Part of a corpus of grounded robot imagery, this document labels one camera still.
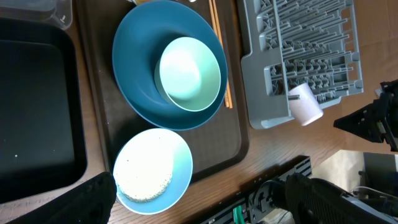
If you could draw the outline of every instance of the dish rack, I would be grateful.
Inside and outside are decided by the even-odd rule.
[[[305,82],[323,109],[363,92],[352,0],[242,0],[238,10],[253,128],[293,119],[286,93]]]

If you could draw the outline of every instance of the green object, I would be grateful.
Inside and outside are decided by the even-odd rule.
[[[156,65],[155,84],[169,103],[187,111],[202,111],[220,92],[220,67],[204,43],[191,37],[177,38]]]
[[[233,213],[234,213],[235,224],[244,224],[244,218],[243,218],[243,214],[242,214],[242,206],[238,206],[238,207],[234,208]]]

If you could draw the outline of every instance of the wooden surface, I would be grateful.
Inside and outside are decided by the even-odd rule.
[[[268,130],[250,129],[251,146],[246,158],[238,165],[191,185],[177,204],[158,215],[138,215],[115,203],[109,222],[187,221],[196,212],[209,208],[238,191],[241,184],[261,171],[297,155],[311,156],[312,165],[316,166],[340,149],[389,153],[387,145],[372,144],[333,128],[335,119],[371,103],[375,99],[374,90],[379,87],[379,82],[398,79],[398,16],[395,14],[398,11],[398,1],[358,0],[355,3],[365,93],[343,98],[340,104],[325,109],[321,119],[305,128],[291,121]],[[73,186],[0,205],[0,223],[6,223],[41,206],[104,171],[88,75],[76,27],[76,14],[73,20],[68,33],[76,45],[88,155],[87,171]]]

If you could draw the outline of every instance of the black tray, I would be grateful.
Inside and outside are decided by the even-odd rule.
[[[76,182],[87,167],[75,48],[62,30],[0,19],[0,203]]]
[[[208,1],[181,3],[195,10],[211,24]],[[203,126],[179,131],[190,146],[193,156],[193,177],[196,182],[237,164],[249,148],[248,119],[244,99],[240,58],[234,37],[229,1],[219,1],[218,14],[223,34],[233,95],[233,109],[221,106],[217,114]],[[113,75],[113,37],[123,17],[135,6],[127,1],[77,1],[78,20],[83,37],[91,90],[98,119],[99,135],[106,169],[112,172],[116,156],[133,136],[154,128],[143,120],[120,93]]]

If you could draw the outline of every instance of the white mug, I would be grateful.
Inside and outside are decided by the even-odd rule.
[[[308,83],[301,84],[289,91],[289,96],[298,96],[299,99],[289,100],[289,107],[293,117],[306,126],[323,116],[323,111],[313,95]]]

